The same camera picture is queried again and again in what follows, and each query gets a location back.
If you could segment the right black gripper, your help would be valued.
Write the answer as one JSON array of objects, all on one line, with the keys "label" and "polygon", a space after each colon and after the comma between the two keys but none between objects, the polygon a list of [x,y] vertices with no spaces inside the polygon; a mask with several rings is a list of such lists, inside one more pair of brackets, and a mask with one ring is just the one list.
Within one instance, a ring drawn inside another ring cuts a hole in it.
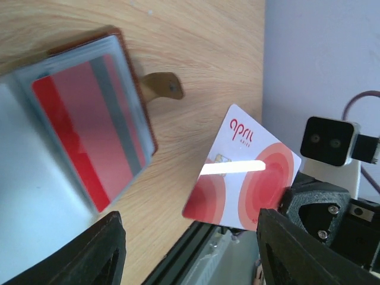
[{"label": "right black gripper", "polygon": [[278,212],[337,254],[379,270],[379,204],[298,172]]}]

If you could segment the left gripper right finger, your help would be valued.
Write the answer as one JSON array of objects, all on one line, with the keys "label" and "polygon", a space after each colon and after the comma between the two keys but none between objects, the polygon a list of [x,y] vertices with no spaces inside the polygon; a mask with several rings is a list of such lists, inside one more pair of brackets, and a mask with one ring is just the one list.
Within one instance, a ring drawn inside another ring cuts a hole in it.
[{"label": "left gripper right finger", "polygon": [[260,210],[257,238],[267,284],[379,284],[273,209]]}]

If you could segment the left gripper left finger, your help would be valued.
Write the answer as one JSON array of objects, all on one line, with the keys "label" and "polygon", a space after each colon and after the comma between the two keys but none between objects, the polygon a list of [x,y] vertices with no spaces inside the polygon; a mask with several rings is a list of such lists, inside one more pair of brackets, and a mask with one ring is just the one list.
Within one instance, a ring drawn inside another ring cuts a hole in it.
[{"label": "left gripper left finger", "polygon": [[6,284],[120,284],[126,258],[121,214],[111,211]]}]

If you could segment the brown leather card holder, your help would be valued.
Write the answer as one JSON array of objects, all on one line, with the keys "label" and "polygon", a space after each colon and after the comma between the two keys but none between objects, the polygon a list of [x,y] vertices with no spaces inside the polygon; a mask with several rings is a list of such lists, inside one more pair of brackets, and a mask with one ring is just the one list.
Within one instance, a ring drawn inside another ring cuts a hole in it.
[{"label": "brown leather card holder", "polygon": [[1,254],[53,252],[151,163],[147,103],[184,97],[171,72],[139,77],[105,26],[1,65]]}]

